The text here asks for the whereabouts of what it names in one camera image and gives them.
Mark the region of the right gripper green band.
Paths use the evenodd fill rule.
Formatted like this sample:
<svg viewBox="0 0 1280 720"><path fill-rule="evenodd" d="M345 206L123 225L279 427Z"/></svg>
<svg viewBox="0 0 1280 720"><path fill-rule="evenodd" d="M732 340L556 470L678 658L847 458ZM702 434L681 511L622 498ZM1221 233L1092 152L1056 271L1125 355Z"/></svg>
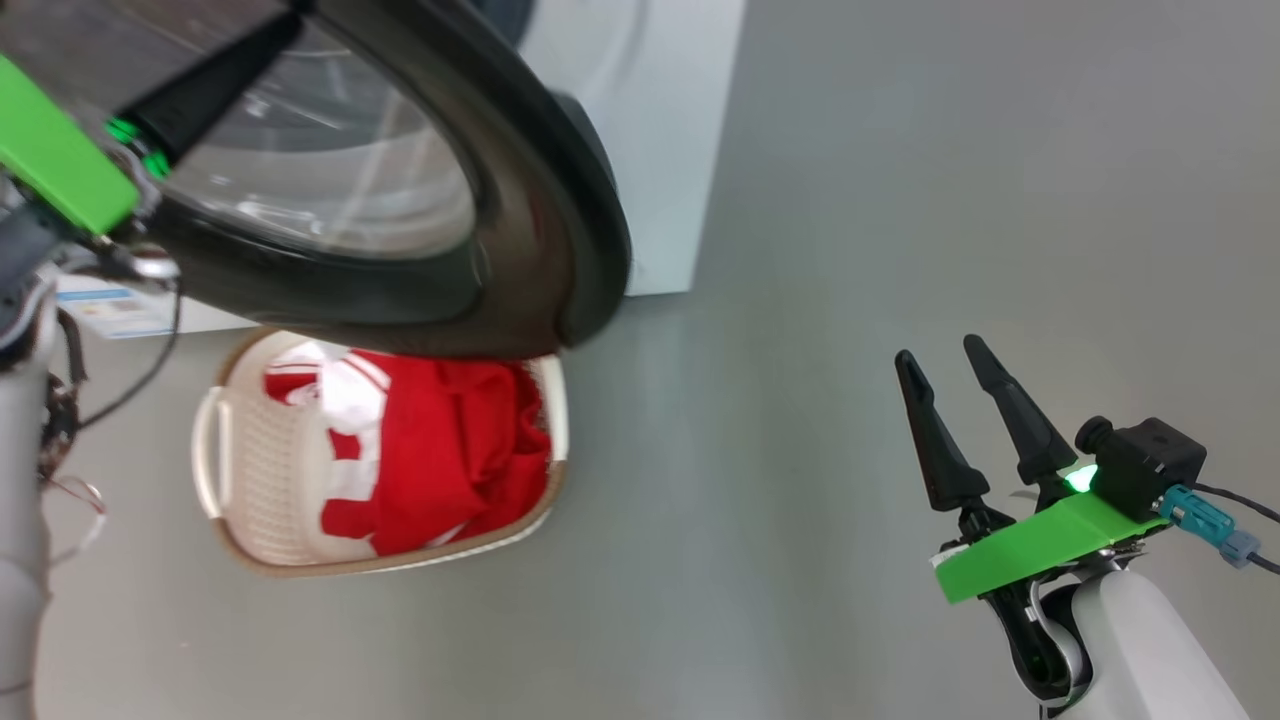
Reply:
<svg viewBox="0 0 1280 720"><path fill-rule="evenodd" d="M963 340L980 388L995 401L1027 486L1060 477L1078 456L1021 383L978 334ZM893 366L931 509L951 512L982 506L989 492L938 414L934 389L914 355L901 350ZM1043 584L1064 574L1115 571L1143 550L1164 519L1133 521L1092 491L1096 464L1070 470L1052 506L979 539L963 539L933 557L934 578L950 603L983 600L996 612L1024 687L1041 703L1074 703L1085 692L1085 651L1046 611Z"/></svg>

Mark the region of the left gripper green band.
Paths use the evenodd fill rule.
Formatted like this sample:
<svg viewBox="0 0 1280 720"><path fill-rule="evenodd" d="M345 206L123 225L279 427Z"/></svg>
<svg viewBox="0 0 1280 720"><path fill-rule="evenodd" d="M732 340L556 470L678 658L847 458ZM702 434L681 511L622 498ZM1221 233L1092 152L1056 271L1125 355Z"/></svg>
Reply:
<svg viewBox="0 0 1280 720"><path fill-rule="evenodd" d="M125 105L100 147L18 65L0 56L0 176L20 204L0 219L0 286L23 286L65 246L81 246L110 279L175 283L177 261L113 238L141 229L169 177L301 36L287 8Z"/></svg>

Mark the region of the washing machine door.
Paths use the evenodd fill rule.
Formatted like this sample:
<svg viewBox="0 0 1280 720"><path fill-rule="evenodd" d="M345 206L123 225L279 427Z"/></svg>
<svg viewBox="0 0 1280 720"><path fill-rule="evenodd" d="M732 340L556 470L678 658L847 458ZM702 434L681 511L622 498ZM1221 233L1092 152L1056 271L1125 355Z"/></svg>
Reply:
<svg viewBox="0 0 1280 720"><path fill-rule="evenodd" d="M102 149L128 102L287 0L0 0L0 56ZM580 105L470 0L314 0L159 184L138 238L186 295L316 340L532 357L614 315L631 243Z"/></svg>

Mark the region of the red garment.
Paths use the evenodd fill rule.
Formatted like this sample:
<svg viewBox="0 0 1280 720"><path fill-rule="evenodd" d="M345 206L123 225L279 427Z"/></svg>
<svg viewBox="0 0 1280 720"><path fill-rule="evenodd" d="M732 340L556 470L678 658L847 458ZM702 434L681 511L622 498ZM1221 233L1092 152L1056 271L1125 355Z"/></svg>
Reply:
<svg viewBox="0 0 1280 720"><path fill-rule="evenodd" d="M522 363L308 341L268 364L262 389L317 424L308 519L325 541L376 557L434 550L517 521L547 489L553 446Z"/></svg>

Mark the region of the cream plastic laundry basket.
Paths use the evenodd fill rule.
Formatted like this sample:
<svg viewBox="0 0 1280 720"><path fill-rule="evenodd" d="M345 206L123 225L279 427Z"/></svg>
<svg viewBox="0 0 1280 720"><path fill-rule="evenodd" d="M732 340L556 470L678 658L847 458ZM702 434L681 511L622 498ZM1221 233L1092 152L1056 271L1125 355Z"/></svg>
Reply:
<svg viewBox="0 0 1280 720"><path fill-rule="evenodd" d="M262 375L303 336L260 327L225 359L204 396L191 434L191 471L200 505L230 556L276 579L402 571L470 559L515 544L550 516L564 488L570 456L570 405L561 360L527 361L543 397L541 425L550 437L547 491L517 521L435 548L378 557L365 543L321 532L321 471L330 448L308 409L268 397Z"/></svg>

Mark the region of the white washing machine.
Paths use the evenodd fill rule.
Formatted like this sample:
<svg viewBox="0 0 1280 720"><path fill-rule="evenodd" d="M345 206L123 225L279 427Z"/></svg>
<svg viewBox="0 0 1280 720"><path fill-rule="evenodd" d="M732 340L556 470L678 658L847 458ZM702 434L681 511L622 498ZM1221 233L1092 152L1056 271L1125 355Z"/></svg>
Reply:
<svg viewBox="0 0 1280 720"><path fill-rule="evenodd" d="M691 288L745 0L470 0L585 111L631 243L627 295Z"/></svg>

